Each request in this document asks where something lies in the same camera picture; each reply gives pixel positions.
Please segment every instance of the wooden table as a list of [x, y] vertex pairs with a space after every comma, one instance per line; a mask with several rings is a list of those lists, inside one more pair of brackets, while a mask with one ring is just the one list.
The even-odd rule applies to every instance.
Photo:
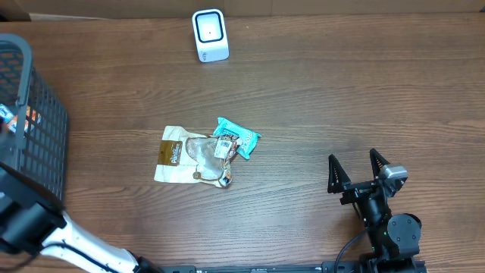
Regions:
[[[327, 194], [327, 157], [371, 178], [369, 149], [409, 170], [390, 200], [423, 221], [430, 272], [483, 271], [485, 16], [391, 14], [227, 19], [231, 55], [201, 64], [191, 20], [0, 24], [33, 47], [69, 110], [68, 212], [160, 265], [333, 260], [362, 230]], [[263, 135], [234, 181], [153, 181], [167, 125], [217, 117]], [[370, 250], [363, 240], [344, 259]], [[12, 265], [18, 259], [3, 258]], [[25, 271], [79, 272], [42, 258]]]

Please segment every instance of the black cable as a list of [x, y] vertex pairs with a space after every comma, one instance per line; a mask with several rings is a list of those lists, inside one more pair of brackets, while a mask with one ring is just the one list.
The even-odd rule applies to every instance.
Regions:
[[23, 267], [29, 265], [34, 259], [36, 259], [38, 255], [39, 255], [38, 253], [31, 255], [31, 257], [27, 258], [25, 261], [19, 263], [18, 265], [14, 265], [10, 268], [0, 268], [0, 271], [1, 272], [14, 272], [14, 271], [17, 271], [19, 269], [22, 269]]
[[354, 202], [354, 203], [352, 203], [352, 206], [354, 207], [354, 211], [355, 211], [355, 213], [357, 214], [357, 218], [360, 220], [360, 219], [361, 219], [361, 214], [360, 214], [360, 213], [358, 213], [357, 207], [355, 207], [355, 202]]
[[360, 240], [362, 236], [364, 236], [367, 233], [367, 229], [359, 233], [357, 236], [355, 236], [352, 240], [350, 240], [345, 246], [343, 246], [342, 250], [340, 250], [339, 255], [337, 255], [335, 259], [335, 263], [333, 264], [333, 273], [337, 273], [337, 270], [339, 268], [339, 262], [340, 258], [342, 258], [343, 253], [355, 242]]
[[382, 194], [384, 196], [384, 205], [387, 205], [387, 195], [386, 195], [386, 190], [384, 189], [384, 184], [381, 184], [380, 187], [382, 188]]
[[42, 250], [46, 249], [46, 248], [49, 248], [49, 247], [52, 247], [52, 246], [59, 246], [59, 247], [62, 247], [62, 248], [65, 248], [65, 249], [68, 249], [74, 253], [76, 253], [77, 255], [83, 257], [84, 259], [86, 259], [88, 262], [91, 262], [93, 265], [96, 265], [98, 266], [99, 268], [103, 269], [104, 271], [106, 272], [111, 272], [111, 273], [119, 273], [118, 271], [114, 270], [113, 268], [110, 268], [109, 266], [107, 265], [103, 265], [102, 263], [94, 260], [93, 258], [89, 257], [87, 254], [85, 254], [84, 252], [82, 252], [81, 250], [75, 248], [74, 246], [70, 246], [66, 243], [50, 243], [49, 245], [45, 246]]

